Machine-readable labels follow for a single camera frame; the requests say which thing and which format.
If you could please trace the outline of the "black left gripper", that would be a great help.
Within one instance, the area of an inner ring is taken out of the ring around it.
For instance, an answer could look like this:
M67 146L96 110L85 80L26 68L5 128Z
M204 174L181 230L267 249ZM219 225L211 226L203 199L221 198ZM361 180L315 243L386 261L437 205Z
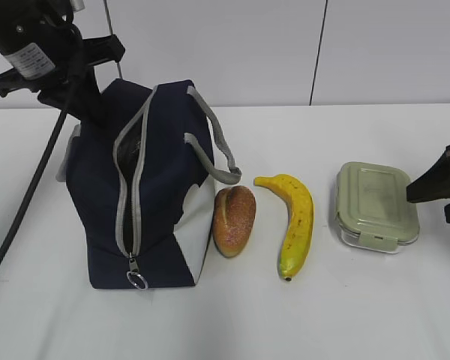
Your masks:
M0 97L28 89L40 94L41 103L60 107L65 102L71 77L77 75L78 87L69 113L81 122L103 126L106 110L94 67L107 62L120 62L124 54L125 47L114 34L85 39L83 48L70 58L59 61L53 61L37 43L28 43L5 56L12 68L0 73Z

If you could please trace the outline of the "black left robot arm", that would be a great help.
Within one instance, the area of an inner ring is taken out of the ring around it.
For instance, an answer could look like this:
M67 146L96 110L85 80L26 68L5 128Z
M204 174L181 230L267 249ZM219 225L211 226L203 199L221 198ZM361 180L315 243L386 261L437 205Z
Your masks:
M81 122L106 118L95 67L118 63L125 48L115 34L85 39L74 23L82 1L0 1L0 97L28 89L40 103Z

